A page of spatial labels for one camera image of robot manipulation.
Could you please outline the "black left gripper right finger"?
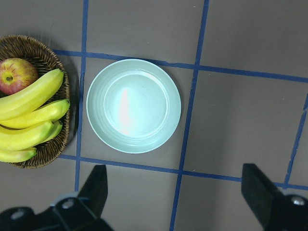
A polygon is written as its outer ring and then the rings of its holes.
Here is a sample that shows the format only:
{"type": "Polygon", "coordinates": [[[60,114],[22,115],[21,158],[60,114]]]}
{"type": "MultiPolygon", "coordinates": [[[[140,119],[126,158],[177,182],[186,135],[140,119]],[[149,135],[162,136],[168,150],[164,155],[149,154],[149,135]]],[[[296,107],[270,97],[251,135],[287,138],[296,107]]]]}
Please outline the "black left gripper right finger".
{"type": "Polygon", "coordinates": [[[256,164],[251,163],[243,164],[241,193],[262,228],[269,228],[284,194],[256,164]]]}

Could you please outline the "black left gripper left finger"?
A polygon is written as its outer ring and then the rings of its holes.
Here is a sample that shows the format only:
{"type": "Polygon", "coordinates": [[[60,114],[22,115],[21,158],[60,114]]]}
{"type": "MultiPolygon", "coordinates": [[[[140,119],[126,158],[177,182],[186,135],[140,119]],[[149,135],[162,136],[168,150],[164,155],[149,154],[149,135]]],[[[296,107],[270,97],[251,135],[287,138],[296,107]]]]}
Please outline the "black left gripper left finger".
{"type": "Polygon", "coordinates": [[[107,200],[107,170],[105,165],[95,165],[77,197],[98,218],[107,200]]]}

